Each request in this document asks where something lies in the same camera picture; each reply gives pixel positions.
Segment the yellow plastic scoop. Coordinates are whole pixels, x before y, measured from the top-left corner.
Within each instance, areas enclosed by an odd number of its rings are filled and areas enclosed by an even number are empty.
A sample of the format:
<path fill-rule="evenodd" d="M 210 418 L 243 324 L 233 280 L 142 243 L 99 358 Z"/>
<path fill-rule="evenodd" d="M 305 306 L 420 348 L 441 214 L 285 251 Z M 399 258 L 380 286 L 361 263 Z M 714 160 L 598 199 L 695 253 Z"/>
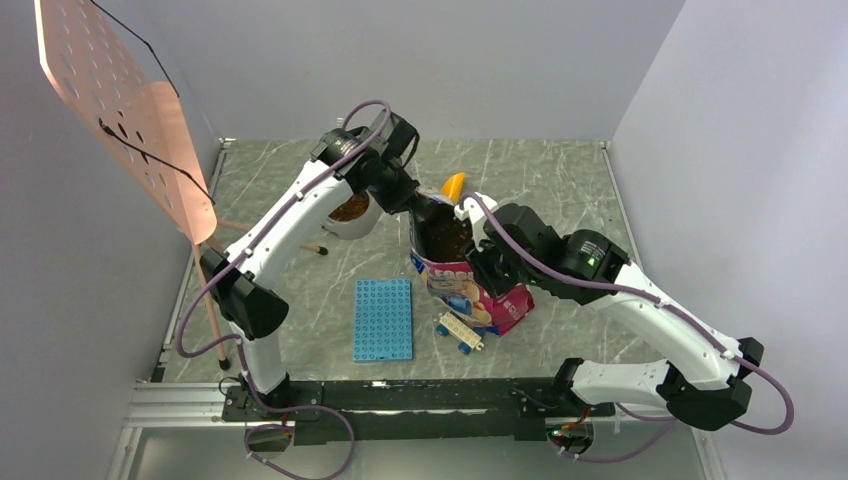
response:
<path fill-rule="evenodd" d="M 465 179 L 465 172 L 458 172 L 450 176 L 440 188 L 441 193 L 452 203 L 456 204 L 463 193 Z"/>

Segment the pink pet food bag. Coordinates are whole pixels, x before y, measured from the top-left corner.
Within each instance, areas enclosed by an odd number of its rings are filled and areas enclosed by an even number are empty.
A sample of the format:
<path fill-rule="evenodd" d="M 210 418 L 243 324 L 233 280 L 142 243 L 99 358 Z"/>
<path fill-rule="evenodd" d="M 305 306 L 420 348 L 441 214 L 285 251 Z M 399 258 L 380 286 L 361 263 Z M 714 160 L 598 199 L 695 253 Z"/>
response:
<path fill-rule="evenodd" d="M 454 216 L 454 203 L 434 189 L 416 191 L 410 213 L 410 258 L 431 296 L 469 327 L 502 336 L 534 309 L 523 285 L 492 296 L 474 278 L 464 256 L 473 244 L 470 225 Z"/>

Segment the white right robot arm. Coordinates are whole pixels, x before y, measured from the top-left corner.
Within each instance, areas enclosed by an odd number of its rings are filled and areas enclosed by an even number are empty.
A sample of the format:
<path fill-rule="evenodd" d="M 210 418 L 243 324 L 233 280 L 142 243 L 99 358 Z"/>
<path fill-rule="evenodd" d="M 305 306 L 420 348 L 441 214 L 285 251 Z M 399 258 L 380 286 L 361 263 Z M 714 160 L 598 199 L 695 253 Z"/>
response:
<path fill-rule="evenodd" d="M 658 361 L 630 364 L 564 360 L 551 390 L 560 413 L 607 403 L 644 405 L 716 431 L 747 412 L 752 389 L 745 378 L 761 361 L 763 345 L 695 318 L 603 234 L 581 229 L 560 235 L 530 207 L 499 206 L 471 194 L 454 215 L 472 229 L 464 255 L 489 294 L 536 287 L 615 319 L 661 354 Z"/>

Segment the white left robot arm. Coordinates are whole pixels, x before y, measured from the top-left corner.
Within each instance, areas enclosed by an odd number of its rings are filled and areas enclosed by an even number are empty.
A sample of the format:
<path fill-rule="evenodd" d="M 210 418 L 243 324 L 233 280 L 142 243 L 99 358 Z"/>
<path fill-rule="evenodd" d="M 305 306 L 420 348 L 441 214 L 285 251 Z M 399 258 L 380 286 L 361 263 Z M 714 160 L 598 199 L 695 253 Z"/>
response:
<path fill-rule="evenodd" d="M 289 305 L 274 292 L 276 281 L 302 244 L 354 195 L 368 193 L 387 214 L 408 210 L 419 183 L 402 156 L 414 154 L 419 141 L 414 126 L 386 111 L 369 126 L 325 133 L 273 209 L 224 252 L 201 257 L 212 299 L 240 342 L 242 378 L 252 388 L 248 407 L 261 419 L 279 417 L 291 397 L 279 337 Z"/>

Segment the near steel bowl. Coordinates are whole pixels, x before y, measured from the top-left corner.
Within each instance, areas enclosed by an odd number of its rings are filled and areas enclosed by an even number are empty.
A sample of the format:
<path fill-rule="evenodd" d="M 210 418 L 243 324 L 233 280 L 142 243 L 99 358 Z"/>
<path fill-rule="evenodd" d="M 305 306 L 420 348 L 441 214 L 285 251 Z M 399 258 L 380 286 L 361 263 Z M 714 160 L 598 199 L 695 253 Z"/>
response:
<path fill-rule="evenodd" d="M 347 201 L 333 210 L 329 219 L 335 222 L 351 222 L 362 217 L 370 206 L 369 195 L 360 192 L 351 196 Z"/>

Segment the beige toy car blue wheels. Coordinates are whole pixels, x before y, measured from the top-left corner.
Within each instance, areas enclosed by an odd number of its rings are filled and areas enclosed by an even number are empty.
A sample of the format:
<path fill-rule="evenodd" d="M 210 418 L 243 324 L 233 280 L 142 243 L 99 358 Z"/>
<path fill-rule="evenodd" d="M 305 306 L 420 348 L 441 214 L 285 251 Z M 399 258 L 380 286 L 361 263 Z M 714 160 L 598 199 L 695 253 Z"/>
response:
<path fill-rule="evenodd" d="M 442 337 L 448 336 L 458 341 L 458 350 L 463 355 L 470 355 L 485 348 L 483 337 L 485 332 L 479 328 L 471 328 L 452 313 L 441 314 L 435 320 L 435 331 Z"/>

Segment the blue studded building baseplate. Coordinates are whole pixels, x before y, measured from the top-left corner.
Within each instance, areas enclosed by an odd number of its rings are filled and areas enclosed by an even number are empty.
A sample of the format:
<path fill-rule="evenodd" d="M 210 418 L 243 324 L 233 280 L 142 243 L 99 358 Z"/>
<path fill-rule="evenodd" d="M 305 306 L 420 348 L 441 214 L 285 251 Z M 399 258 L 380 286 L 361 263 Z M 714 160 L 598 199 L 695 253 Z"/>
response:
<path fill-rule="evenodd" d="M 358 280 L 354 300 L 352 360 L 356 363 L 412 360 L 410 280 Z"/>

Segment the pink perforated stand board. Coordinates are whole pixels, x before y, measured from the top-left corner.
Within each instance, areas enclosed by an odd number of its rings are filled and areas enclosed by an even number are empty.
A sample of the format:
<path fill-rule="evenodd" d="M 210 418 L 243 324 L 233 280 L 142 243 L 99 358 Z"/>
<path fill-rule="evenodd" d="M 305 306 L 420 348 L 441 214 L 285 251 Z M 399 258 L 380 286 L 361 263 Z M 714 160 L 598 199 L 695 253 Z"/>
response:
<path fill-rule="evenodd" d="M 90 1 L 34 4 L 39 60 L 62 101 L 194 245 L 217 227 L 182 106 Z"/>

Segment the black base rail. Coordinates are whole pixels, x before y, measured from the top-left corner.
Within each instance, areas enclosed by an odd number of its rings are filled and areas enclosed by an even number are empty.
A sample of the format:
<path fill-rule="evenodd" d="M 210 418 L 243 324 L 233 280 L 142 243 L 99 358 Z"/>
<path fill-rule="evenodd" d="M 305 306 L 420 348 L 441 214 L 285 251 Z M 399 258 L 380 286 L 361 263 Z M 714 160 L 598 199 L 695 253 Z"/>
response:
<path fill-rule="evenodd" d="M 240 385 L 229 387 L 227 423 L 289 422 L 297 446 L 356 440 L 510 437 L 542 441 L 550 428 L 613 416 L 610 403 L 588 406 L 547 377 L 294 381 L 289 404 L 270 412 Z"/>

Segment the aluminium frame rail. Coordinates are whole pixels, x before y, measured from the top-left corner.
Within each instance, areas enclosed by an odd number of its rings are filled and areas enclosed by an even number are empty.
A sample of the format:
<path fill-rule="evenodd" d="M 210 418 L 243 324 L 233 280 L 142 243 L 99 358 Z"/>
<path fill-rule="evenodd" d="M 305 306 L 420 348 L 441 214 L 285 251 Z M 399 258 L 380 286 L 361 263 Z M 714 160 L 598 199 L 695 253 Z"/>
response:
<path fill-rule="evenodd" d="M 411 163 L 415 177 L 439 185 L 463 171 L 467 185 L 496 199 L 534 207 L 562 232 L 592 228 L 632 255 L 638 248 L 598 141 L 429 140 Z M 587 309 L 536 295 L 531 316 L 484 351 L 461 355 L 433 330 L 439 304 L 413 281 L 414 357 L 407 362 L 357 364 L 352 359 L 354 284 L 359 279 L 412 276 L 407 221 L 383 217 L 365 239 L 322 235 L 325 257 L 302 255 L 279 283 L 282 294 L 304 300 L 283 330 L 282 354 L 297 379 L 466 379 L 547 376 L 567 357 L 625 363 L 655 353 L 616 322 Z M 138 386 L 130 404 L 111 476 L 120 479 L 271 479 L 250 460 L 245 426 L 221 419 L 223 373 L 213 359 L 171 355 L 160 383 Z M 724 472 L 712 437 L 677 426 L 651 449 L 632 450 L 655 432 L 626 415 L 595 420 L 597 456 L 625 461 L 590 465 L 558 456 L 544 442 L 507 437 L 414 440 L 341 440 L 298 445 L 274 455 L 296 474 L 320 477 L 343 469 L 347 479 L 720 479 Z"/>

